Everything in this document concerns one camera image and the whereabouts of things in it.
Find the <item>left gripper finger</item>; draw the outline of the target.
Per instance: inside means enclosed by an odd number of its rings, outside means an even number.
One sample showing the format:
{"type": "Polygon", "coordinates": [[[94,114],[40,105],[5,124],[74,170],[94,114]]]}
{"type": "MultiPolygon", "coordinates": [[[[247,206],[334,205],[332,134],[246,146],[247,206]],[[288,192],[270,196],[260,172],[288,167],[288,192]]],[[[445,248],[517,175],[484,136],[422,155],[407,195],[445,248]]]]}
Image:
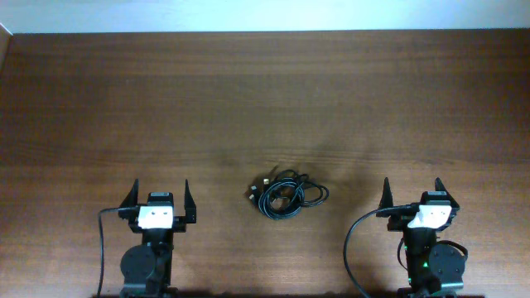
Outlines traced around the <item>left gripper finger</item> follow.
{"type": "Polygon", "coordinates": [[[190,192],[188,180],[185,180],[184,208],[185,208],[185,222],[187,224],[195,224],[197,220],[196,204],[190,192]]]}
{"type": "Polygon", "coordinates": [[[136,179],[133,182],[132,188],[128,192],[125,199],[119,205],[118,216],[121,219],[135,219],[138,211],[139,205],[138,200],[138,191],[139,191],[139,179],[136,179]]]}

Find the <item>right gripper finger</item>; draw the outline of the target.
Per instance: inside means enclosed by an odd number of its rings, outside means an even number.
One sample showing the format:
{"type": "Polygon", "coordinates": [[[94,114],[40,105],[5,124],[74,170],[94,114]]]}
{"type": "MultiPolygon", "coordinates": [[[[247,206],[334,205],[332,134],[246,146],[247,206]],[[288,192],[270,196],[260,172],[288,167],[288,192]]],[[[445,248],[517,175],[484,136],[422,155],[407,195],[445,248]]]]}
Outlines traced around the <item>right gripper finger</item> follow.
{"type": "Polygon", "coordinates": [[[391,207],[393,207],[393,194],[391,191],[389,179],[385,177],[383,181],[383,193],[378,208],[387,209],[391,207]]]}
{"type": "Polygon", "coordinates": [[[444,192],[446,195],[447,200],[450,201],[450,206],[452,209],[459,209],[460,205],[456,202],[456,200],[452,197],[450,192],[446,189],[446,187],[443,185],[443,182],[440,177],[436,177],[435,179],[435,191],[444,192]]]}

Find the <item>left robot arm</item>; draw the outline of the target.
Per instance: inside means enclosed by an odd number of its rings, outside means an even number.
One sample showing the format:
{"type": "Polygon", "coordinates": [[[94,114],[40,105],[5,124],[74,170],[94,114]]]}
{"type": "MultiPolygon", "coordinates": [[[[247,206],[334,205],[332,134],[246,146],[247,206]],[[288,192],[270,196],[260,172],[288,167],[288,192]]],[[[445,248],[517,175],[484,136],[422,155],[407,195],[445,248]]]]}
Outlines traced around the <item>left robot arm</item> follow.
{"type": "Polygon", "coordinates": [[[138,202],[139,181],[118,207],[118,216],[128,221],[133,233],[140,233],[140,244],[129,248],[120,262],[124,285],[121,297],[177,297],[171,288],[174,235],[184,233],[197,220],[196,204],[185,183],[184,213],[177,215],[171,192],[151,192],[147,202],[138,202]]]}

